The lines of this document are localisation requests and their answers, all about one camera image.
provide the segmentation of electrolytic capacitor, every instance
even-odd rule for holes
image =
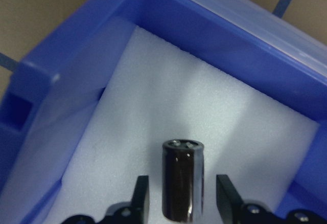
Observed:
[[[202,216],[204,146],[191,140],[162,145],[162,212],[173,221],[194,222]]]

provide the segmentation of white foam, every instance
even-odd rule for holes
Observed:
[[[141,28],[133,33],[62,180],[45,223],[83,213],[101,220],[150,177],[149,223],[161,213],[161,144],[205,145],[204,223],[219,223],[215,175],[274,210],[317,123]]]

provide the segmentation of blue plastic bin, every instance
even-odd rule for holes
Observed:
[[[247,0],[89,0],[21,61],[2,100],[0,189],[20,172],[15,221],[46,216],[136,25],[321,124],[277,214],[327,218],[326,46]]]

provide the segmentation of screw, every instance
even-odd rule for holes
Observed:
[[[249,205],[247,207],[247,210],[250,211],[252,214],[259,214],[260,213],[260,209],[256,205]]]
[[[309,218],[305,214],[303,214],[301,212],[295,213],[294,216],[297,219],[299,219],[299,221],[301,221],[301,222],[308,222],[309,221]]]
[[[172,146],[180,146],[180,141],[173,140],[171,143]]]
[[[187,148],[192,148],[194,145],[191,142],[186,142],[186,147]]]

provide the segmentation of foam insert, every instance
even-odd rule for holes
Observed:
[[[99,221],[150,177],[149,223],[161,213],[161,145],[205,145],[204,223],[219,223],[215,177],[227,173],[244,199],[275,210],[318,124],[137,27],[63,176],[44,223],[74,214]]]

